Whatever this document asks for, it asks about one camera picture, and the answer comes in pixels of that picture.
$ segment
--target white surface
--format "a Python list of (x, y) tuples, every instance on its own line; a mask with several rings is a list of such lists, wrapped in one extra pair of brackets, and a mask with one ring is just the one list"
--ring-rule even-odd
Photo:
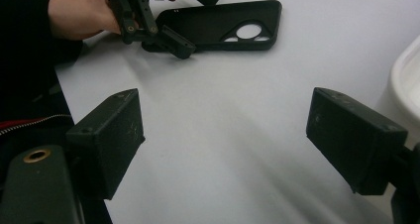
[(180, 60), (103, 34), (57, 69), (75, 122), (113, 93), (140, 91), (147, 140), (107, 203), (114, 223), (392, 223), (389, 199), (352, 194), (305, 127), (315, 86), (393, 114), (387, 78), (420, 35), (420, 0), (278, 1), (267, 52)]
[(389, 91), (398, 107), (420, 134), (420, 37), (398, 58), (389, 77)]

